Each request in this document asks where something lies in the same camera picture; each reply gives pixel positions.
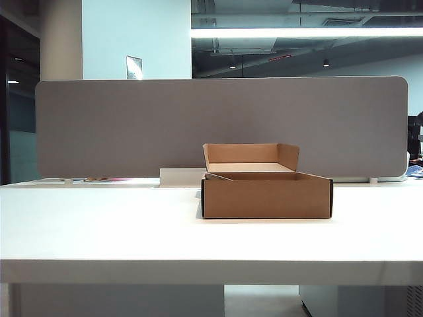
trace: gray desk divider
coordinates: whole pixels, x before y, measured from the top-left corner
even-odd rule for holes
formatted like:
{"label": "gray desk divider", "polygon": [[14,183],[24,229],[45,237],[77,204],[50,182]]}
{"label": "gray desk divider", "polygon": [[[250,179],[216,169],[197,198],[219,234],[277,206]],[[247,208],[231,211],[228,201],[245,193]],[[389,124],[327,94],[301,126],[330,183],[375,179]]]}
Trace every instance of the gray desk divider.
{"label": "gray desk divider", "polygon": [[406,168],[400,77],[45,81],[36,111],[47,178],[203,167],[203,143],[299,145],[298,170],[330,177]]}

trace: desk leg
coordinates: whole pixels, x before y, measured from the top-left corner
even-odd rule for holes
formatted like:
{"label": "desk leg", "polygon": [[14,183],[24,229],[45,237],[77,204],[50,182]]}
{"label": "desk leg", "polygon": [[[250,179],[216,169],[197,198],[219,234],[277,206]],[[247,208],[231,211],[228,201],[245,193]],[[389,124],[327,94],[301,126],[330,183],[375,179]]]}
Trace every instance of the desk leg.
{"label": "desk leg", "polygon": [[12,317],[224,316],[223,285],[54,285],[20,287]]}

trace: desk surface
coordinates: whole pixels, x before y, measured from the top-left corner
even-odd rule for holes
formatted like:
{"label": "desk surface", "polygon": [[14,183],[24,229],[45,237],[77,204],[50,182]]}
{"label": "desk surface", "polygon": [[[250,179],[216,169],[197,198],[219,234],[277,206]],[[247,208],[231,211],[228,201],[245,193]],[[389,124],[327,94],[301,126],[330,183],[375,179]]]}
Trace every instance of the desk surface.
{"label": "desk surface", "polygon": [[0,188],[3,283],[423,284],[423,180],[335,184],[319,220],[201,219],[198,189],[47,187]]}

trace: ceiling duct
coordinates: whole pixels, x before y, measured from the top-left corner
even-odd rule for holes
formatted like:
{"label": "ceiling duct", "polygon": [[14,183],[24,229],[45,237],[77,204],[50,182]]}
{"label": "ceiling duct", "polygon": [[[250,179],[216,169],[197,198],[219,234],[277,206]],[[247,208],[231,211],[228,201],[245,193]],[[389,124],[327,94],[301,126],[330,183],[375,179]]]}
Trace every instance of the ceiling duct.
{"label": "ceiling duct", "polygon": [[341,26],[348,26],[361,22],[362,19],[345,19],[345,18],[328,18],[323,22],[323,26],[332,26],[339,28]]}
{"label": "ceiling duct", "polygon": [[324,5],[337,8],[363,8],[378,11],[381,0],[293,0],[292,3],[302,5]]}

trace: open cardboard box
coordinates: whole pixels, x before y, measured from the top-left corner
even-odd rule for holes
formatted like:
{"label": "open cardboard box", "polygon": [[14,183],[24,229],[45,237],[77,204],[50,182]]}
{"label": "open cardboard box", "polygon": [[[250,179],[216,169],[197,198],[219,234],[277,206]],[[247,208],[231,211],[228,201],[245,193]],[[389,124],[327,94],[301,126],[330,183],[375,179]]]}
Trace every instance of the open cardboard box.
{"label": "open cardboard box", "polygon": [[333,181],[296,172],[299,147],[205,144],[204,218],[331,218]]}

